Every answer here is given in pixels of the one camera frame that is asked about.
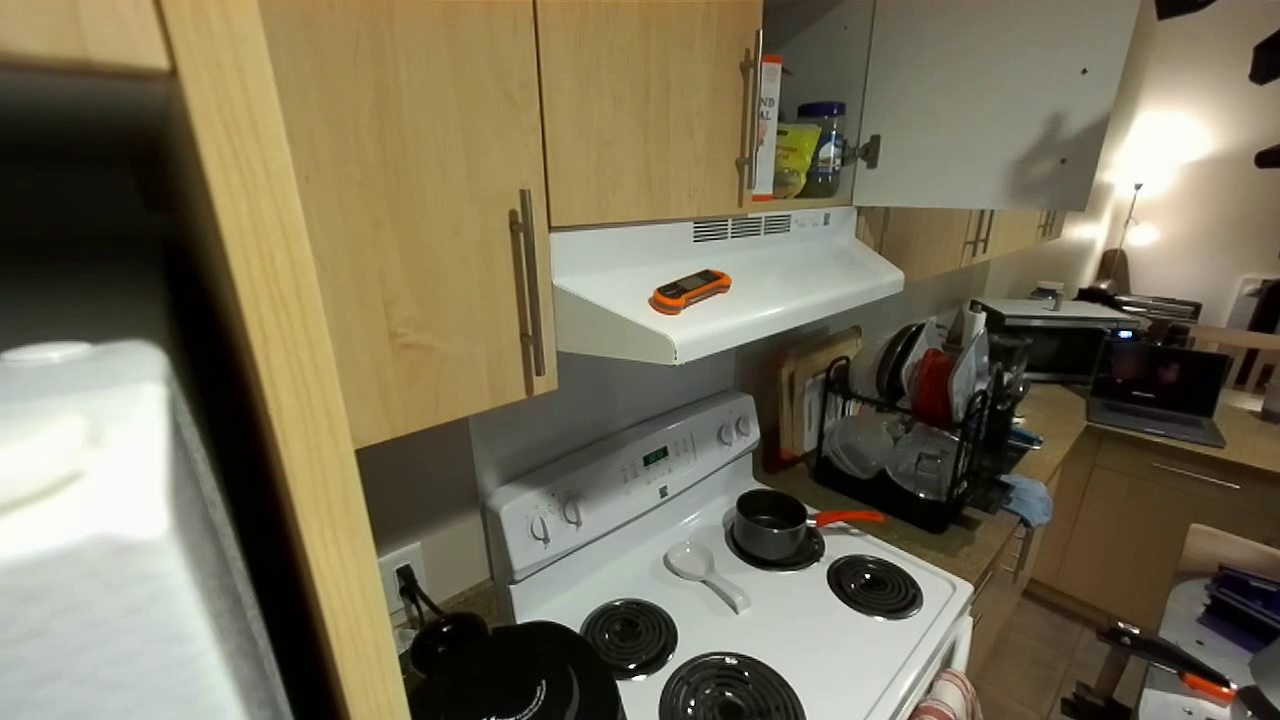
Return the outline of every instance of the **tile backsplash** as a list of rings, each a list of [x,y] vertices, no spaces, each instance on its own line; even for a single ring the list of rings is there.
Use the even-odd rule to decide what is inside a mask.
[[[360,451],[374,528],[382,548],[426,535],[432,569],[429,589],[437,596],[468,592],[488,582],[482,518],[488,487],[622,431],[639,415],[727,387],[766,393],[782,354],[804,340],[859,329],[867,340],[859,364],[873,364],[877,346],[906,319],[952,314],[986,293],[1024,297],[1039,280],[1076,287],[1086,268],[1091,268],[1091,250],[1039,244],[1021,256],[909,285],[909,293],[835,318],[824,329],[760,340],[682,367],[559,358],[559,387],[554,398]]]

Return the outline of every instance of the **white wall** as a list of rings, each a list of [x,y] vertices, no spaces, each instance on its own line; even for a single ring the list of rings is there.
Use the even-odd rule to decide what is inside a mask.
[[[1278,0],[1217,0],[1148,19],[1148,64],[1127,95],[1117,210],[1143,179],[1127,224],[1131,293],[1189,297],[1226,325],[1246,271],[1280,278],[1280,174],[1253,153],[1280,145],[1280,85],[1248,85],[1253,44],[1280,27]]]

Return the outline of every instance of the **lower cabinet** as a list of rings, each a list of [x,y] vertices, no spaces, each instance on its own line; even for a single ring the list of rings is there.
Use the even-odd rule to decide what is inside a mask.
[[[1280,476],[1091,431],[1060,483],[1035,582],[1087,614],[1161,626],[1189,524],[1280,544]]]

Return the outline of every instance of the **stove control panel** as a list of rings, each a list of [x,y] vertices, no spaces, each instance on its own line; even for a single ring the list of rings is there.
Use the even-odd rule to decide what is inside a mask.
[[[755,402],[746,393],[683,404],[570,451],[488,497],[488,535],[510,582],[610,535],[712,473],[752,473],[760,443]]]

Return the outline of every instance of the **cabinet handle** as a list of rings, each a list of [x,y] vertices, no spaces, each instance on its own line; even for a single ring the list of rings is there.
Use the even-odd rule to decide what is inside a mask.
[[[1236,481],[1221,481],[1221,476],[1191,473],[1191,468],[1181,468],[1181,463],[1151,463],[1151,468],[1161,468],[1161,473],[1170,473],[1170,476],[1198,481],[1198,483],[1213,483],[1213,487],[1221,487],[1221,492],[1239,492],[1239,483],[1236,483]]]
[[[533,377],[549,372],[545,362],[545,302],[535,285],[535,230],[533,230],[533,189],[520,189],[520,215],[515,215],[515,268],[520,268],[520,297],[524,297],[524,364]]]
[[[867,141],[852,153],[852,162],[865,162],[867,167],[879,167],[879,132],[867,137]]]
[[[979,222],[978,254],[986,254],[986,256],[990,256],[990,250],[994,250],[994,224],[998,224],[998,213],[979,213],[978,222]]]
[[[760,52],[766,52],[766,27],[755,31],[752,48],[746,52],[746,157],[736,162],[742,174],[742,204],[752,199],[752,166],[755,166],[755,145],[760,145],[760,129],[755,129],[755,106],[760,106]]]

